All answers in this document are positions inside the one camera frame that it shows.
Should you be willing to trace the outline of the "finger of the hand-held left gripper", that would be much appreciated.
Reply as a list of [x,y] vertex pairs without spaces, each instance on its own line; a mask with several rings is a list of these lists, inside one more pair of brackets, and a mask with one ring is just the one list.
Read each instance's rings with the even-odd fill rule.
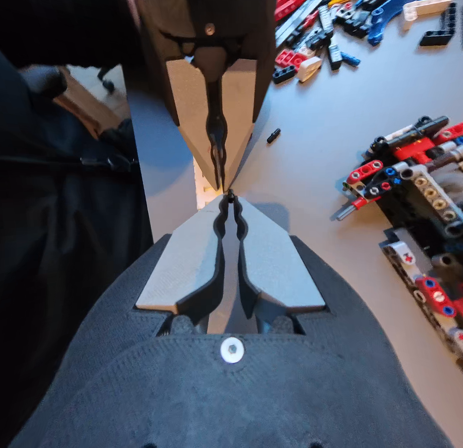
[[228,68],[225,68],[225,57],[218,58],[217,63],[216,78],[220,81],[221,112],[226,127],[217,189],[226,191],[235,178],[254,129],[257,60],[239,58]]
[[205,78],[200,69],[186,59],[166,63],[179,121],[178,129],[205,179],[219,190],[217,166],[211,156],[211,140],[206,131],[209,107]]

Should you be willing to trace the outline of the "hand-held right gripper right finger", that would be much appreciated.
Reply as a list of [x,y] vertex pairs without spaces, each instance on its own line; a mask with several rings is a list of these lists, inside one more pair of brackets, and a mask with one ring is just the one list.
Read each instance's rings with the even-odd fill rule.
[[275,319],[325,309],[288,232],[242,197],[235,197],[234,216],[239,293],[246,318]]

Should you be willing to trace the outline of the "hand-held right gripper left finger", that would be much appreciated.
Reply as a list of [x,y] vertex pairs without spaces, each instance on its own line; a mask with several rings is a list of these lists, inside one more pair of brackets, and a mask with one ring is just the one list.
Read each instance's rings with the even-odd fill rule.
[[228,206],[228,196],[218,196],[174,230],[136,308],[184,315],[197,325],[219,306]]

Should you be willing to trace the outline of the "white long toy panel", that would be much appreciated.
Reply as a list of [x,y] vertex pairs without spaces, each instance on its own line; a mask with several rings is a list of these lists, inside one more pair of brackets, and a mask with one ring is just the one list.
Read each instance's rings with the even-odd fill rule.
[[197,210],[201,210],[216,197],[223,194],[223,188],[220,187],[218,190],[215,190],[208,180],[203,176],[203,173],[196,161],[193,158],[194,166],[194,180],[195,180],[195,192],[196,192],[196,204]]

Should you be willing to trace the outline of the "pile of mixed toy bricks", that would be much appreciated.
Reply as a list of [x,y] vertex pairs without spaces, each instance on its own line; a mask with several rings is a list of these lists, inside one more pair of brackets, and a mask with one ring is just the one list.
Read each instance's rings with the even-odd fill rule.
[[387,0],[277,0],[275,10],[276,47],[272,75],[275,85],[293,77],[299,83],[312,78],[326,53],[332,72],[342,64],[356,69],[361,60],[341,51],[335,36],[344,33],[364,39],[372,26],[373,12]]

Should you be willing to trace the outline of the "person's left forearm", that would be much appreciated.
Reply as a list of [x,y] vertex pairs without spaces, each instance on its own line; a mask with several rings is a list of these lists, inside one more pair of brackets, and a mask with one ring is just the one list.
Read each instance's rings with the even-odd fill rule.
[[143,63],[135,0],[0,0],[0,14],[1,53],[17,68]]

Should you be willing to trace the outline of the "grey desk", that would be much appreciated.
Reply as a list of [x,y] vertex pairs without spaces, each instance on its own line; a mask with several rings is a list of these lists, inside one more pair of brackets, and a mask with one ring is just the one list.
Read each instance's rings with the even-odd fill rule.
[[[235,191],[242,193],[269,218],[296,234],[311,250],[359,291],[362,306],[376,314],[381,339],[398,354],[415,403],[420,403],[443,433],[462,447],[462,372],[420,312],[395,271],[378,248],[388,222],[375,204],[335,222],[345,199],[341,175],[356,162],[372,138],[390,133],[420,115],[462,114],[461,51],[458,42],[443,54],[414,53],[413,37],[397,36],[397,25],[387,31],[384,47],[369,50],[358,73],[343,68],[330,75],[324,65],[308,87],[287,83],[271,87],[245,151]],[[272,144],[267,138],[280,128]],[[390,437],[375,435],[367,426],[363,392],[378,375],[355,381],[345,374],[349,359],[312,353],[328,339],[337,343],[326,321],[309,347],[270,343],[266,361],[257,373],[245,366],[232,381],[224,374],[206,373],[211,385],[198,393],[181,392],[174,407],[159,407],[157,415],[174,424],[160,434],[174,447],[307,447],[302,436],[320,439],[331,447],[398,447]]]

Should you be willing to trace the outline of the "partly built toy car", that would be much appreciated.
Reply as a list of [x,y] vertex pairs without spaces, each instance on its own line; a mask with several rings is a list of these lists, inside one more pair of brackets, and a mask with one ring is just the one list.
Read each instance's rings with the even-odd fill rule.
[[378,204],[391,227],[382,253],[462,370],[463,125],[420,117],[377,137],[343,182],[336,220]]

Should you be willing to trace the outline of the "blue curved toy panel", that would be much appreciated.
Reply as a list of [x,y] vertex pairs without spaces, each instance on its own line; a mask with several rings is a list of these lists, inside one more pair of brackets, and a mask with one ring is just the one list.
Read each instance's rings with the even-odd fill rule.
[[373,10],[367,42],[371,46],[379,45],[383,39],[387,24],[403,11],[404,5],[414,1],[421,2],[423,0],[387,0],[384,4]]

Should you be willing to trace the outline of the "black angled toy beam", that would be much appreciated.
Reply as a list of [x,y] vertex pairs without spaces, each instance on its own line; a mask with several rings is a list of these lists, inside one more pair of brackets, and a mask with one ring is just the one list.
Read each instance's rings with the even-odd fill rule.
[[425,32],[420,40],[420,47],[445,46],[449,43],[456,33],[456,9],[456,2],[450,3],[448,8],[441,14],[439,28]]

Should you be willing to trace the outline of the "white angled toy beam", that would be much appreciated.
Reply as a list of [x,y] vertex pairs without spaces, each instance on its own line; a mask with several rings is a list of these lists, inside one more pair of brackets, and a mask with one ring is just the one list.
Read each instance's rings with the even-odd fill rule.
[[403,5],[403,19],[406,26],[411,25],[419,16],[441,13],[456,0],[416,0]]

